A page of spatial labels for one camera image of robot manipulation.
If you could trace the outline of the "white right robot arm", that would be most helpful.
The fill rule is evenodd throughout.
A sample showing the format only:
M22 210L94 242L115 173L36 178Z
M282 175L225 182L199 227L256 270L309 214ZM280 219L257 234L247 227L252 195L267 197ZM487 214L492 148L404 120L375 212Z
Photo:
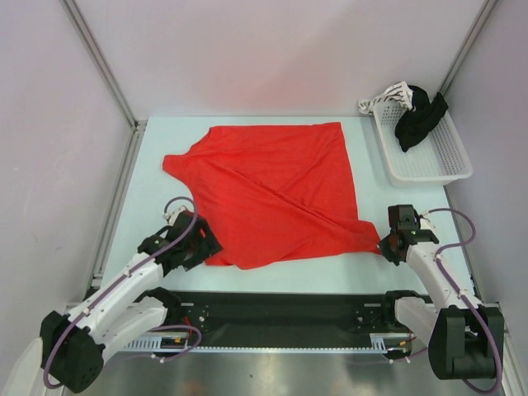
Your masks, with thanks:
M502 379L504 318L455 279L427 214L412 205L388 208L389 234L378 248L394 265L407 264L425 286L429 302L411 290L390 291L380 320L390 331L406 327L427 346L440 380Z

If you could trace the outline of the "white plastic basket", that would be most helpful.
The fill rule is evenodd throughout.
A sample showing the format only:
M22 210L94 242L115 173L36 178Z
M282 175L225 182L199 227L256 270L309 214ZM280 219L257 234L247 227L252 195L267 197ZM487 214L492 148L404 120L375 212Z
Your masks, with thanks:
M404 152L395 134L404 108L381 102L373 111L388 178L396 187L445 186L474 173L455 124L446 113L418 145Z

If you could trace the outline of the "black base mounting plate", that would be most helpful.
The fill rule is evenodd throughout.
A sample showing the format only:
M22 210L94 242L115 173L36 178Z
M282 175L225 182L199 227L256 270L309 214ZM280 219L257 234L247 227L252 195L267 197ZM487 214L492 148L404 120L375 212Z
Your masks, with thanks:
M185 292L156 288L169 307L166 325L198 328L192 341L217 347L365 346L371 333L413 332L398 323L385 295Z

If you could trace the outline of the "black tank top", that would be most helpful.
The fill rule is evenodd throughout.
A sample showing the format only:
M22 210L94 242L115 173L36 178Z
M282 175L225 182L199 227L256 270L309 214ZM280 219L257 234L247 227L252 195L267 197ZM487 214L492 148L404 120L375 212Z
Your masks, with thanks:
M395 136L404 153L420 144L439 124L448 110L444 96L438 92L430 101L421 87L410 85L412 108L403 113L395 126Z

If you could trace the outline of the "red tank top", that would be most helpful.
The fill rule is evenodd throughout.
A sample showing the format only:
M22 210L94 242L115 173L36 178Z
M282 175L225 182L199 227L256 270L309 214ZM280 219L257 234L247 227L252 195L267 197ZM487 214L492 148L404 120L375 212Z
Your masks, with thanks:
M190 190L222 245L210 266L377 252L338 122L214 126L186 153L165 156L163 171Z

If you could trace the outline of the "white striped tank top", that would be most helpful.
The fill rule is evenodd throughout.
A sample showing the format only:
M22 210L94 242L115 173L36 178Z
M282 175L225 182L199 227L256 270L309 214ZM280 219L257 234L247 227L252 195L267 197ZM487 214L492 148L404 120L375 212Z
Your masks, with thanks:
M413 108L413 90L405 81L397 82L372 99L359 100L357 106L361 114L371 115L378 104L387 101L395 101L409 111Z

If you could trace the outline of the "aluminium frame rail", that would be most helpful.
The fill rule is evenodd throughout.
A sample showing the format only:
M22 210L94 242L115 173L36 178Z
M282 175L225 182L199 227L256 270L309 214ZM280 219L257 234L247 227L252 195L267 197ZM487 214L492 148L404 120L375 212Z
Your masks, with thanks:
M104 266L107 259L107 251L111 244L116 223L120 216L123 205L125 190L130 182L130 173L137 158L141 140L143 138L149 119L138 120L134 127L129 130L123 153L120 156L119 167L116 169L110 201L105 208L102 229L97 237L97 244L93 257L88 262L88 273L86 280L82 283L81 296L85 297L92 288L92 282L99 280L104 275Z

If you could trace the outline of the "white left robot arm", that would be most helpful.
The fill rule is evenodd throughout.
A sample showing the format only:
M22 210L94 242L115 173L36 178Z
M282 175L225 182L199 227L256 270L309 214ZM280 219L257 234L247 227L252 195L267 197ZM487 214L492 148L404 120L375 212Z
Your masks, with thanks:
M195 268L222 247L199 214L181 209L164 217L166 225L143 240L110 283L67 313L53 311L43 319L46 388L84 391L117 352L146 332L184 332L179 355L200 345L202 332L185 320L179 296L159 283L177 268Z

